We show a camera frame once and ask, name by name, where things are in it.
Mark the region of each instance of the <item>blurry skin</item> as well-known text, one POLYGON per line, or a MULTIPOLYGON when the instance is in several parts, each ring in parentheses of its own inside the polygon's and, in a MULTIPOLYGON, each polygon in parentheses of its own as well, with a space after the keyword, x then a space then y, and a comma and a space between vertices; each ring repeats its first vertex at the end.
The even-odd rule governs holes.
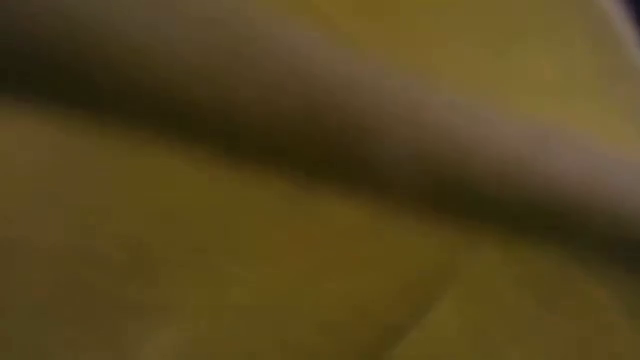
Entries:
POLYGON ((12 84, 55 94, 38 79, 80 79, 114 103, 166 107, 181 115, 172 128, 232 154, 401 201, 471 189, 640 235, 638 157, 504 120, 238 3, 4 0, 12 84))

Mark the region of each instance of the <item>yellow fabric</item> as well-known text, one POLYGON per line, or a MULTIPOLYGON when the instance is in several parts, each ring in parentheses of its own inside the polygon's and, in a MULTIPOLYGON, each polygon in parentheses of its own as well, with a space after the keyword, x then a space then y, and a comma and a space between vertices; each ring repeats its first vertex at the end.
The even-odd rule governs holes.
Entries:
MULTIPOLYGON (((595 3, 271 1, 505 111, 637 141, 638 70, 595 3)), ((86 115, 0 116, 3 359, 640 356, 614 267, 67 122, 86 115)))

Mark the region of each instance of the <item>dark area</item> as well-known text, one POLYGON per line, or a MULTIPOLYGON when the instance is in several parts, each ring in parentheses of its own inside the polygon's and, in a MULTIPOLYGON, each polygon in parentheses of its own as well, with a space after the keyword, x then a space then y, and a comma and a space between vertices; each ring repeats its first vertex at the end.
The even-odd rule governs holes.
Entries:
POLYGON ((640 0, 627 0, 627 6, 635 20, 636 30, 640 33, 640 0))
MULTIPOLYGON (((639 2, 629 1, 636 15, 639 2)), ((546 238, 573 252, 606 255, 626 271, 640 272, 637 234, 618 219, 585 219, 580 209, 558 208, 557 204, 536 198, 488 192, 455 174, 434 179, 429 189, 399 189, 398 186, 403 185, 390 184, 376 166, 363 166, 367 159, 362 154, 336 154, 309 144, 296 147, 291 143, 268 143, 263 141, 262 134, 247 133, 246 129, 234 125, 240 123, 238 121, 205 121, 210 126, 203 127, 202 118, 211 116, 210 113, 191 111, 182 99, 167 97, 157 89, 124 84, 120 79, 105 77, 95 70, 51 56, 34 56, 31 49, 19 45, 10 50, 12 56, 0 61, 0 67, 11 69, 0 80, 0 93, 4 95, 115 115, 100 117, 109 120, 102 125, 142 128, 169 140, 184 141, 228 155, 239 163, 267 164, 268 168, 303 181, 333 183, 341 190, 346 188, 367 197, 383 197, 390 205, 408 209, 411 213, 426 211, 432 215, 455 217, 473 226, 498 227, 527 235, 527 238, 546 238), (308 150, 301 153, 291 151, 292 148, 308 150), (331 161, 335 157, 340 157, 341 161, 331 161)), ((218 117, 233 114, 220 104, 218 117)))

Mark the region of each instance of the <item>skin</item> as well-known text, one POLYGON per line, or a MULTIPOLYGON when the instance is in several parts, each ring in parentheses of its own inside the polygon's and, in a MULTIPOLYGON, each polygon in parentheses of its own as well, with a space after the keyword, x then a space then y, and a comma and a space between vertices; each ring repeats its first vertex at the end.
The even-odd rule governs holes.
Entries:
POLYGON ((17 75, 5 87, 14 93, 63 94, 54 100, 95 108, 91 93, 108 99, 98 106, 122 113, 170 113, 136 125, 403 203, 462 212, 482 203, 515 211, 505 224, 535 217, 608 239, 640 234, 635 154, 508 121, 257 6, 4 0, 0 7, 5 61, 17 75), (56 87, 60 79, 65 85, 56 87))

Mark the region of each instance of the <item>yellow surface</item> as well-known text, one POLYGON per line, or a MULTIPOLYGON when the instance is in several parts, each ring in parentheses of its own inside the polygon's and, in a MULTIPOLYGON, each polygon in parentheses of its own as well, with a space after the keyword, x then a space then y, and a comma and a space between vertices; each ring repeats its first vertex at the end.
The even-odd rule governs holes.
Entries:
MULTIPOLYGON (((638 70, 586 1, 278 4, 459 93, 637 141, 638 70)), ((3 359, 640 357, 618 269, 79 116, 0 107, 3 359)))

